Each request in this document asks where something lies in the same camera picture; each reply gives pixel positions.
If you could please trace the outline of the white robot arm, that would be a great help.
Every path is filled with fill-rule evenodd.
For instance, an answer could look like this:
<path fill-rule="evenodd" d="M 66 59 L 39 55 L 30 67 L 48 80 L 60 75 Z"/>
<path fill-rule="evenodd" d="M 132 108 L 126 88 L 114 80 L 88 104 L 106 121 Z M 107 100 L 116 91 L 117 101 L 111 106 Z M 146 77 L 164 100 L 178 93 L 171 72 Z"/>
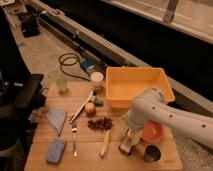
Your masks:
<path fill-rule="evenodd" d="M 147 121 L 154 121 L 179 129 L 213 149 L 213 118 L 168 106 L 158 88 L 149 88 L 137 95 L 123 119 L 134 132 L 142 130 Z"/>

